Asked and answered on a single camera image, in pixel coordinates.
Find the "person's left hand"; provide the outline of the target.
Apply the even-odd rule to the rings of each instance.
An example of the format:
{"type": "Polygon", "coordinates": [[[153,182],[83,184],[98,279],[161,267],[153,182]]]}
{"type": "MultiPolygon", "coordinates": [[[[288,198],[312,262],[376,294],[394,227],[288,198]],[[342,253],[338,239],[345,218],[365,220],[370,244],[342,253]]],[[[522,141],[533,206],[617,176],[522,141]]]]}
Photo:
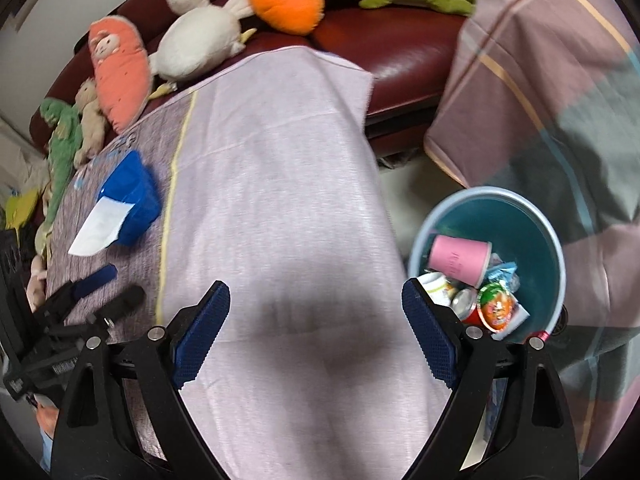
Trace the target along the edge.
{"type": "Polygon", "coordinates": [[[36,419],[38,426],[50,439],[54,437],[59,412],[60,411],[55,406],[42,404],[37,405],[36,419]]]}

